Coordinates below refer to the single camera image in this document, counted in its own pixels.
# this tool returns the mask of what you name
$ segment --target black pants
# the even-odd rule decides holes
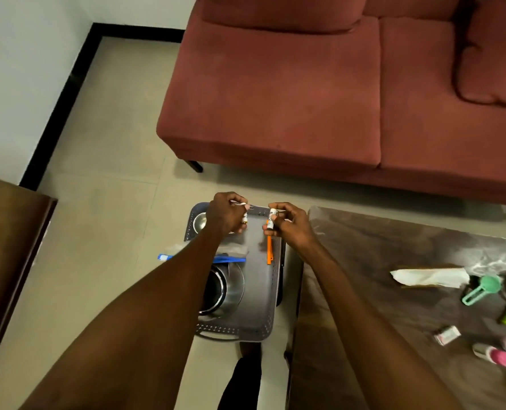
[[[234,374],[222,393],[218,410],[255,410],[261,388],[261,357],[251,355],[240,358]]]

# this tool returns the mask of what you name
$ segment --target hand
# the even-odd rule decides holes
[[[249,204],[236,206],[230,200],[237,201],[238,203],[247,203],[247,199],[234,192],[215,194],[205,214],[207,219],[205,229],[214,231],[216,234],[220,234],[221,237],[226,236],[230,232],[242,233],[245,230],[247,225],[241,221],[250,206]]]
[[[268,206],[271,209],[285,211],[272,216],[273,230],[267,230],[266,225],[262,226],[264,234],[283,237],[285,242],[304,259],[304,252],[319,244],[308,221],[308,214],[290,203],[270,203]]]

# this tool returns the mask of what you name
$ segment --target sofa leg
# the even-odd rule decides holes
[[[197,173],[204,172],[204,167],[198,161],[188,161],[185,159],[185,162],[192,167],[192,169]]]

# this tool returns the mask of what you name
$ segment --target red sofa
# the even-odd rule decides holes
[[[506,204],[506,103],[453,83],[472,2],[198,0],[157,133],[189,161]]]

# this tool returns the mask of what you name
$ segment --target foot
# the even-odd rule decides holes
[[[240,352],[242,357],[258,356],[262,357],[262,348],[260,342],[240,342]]]

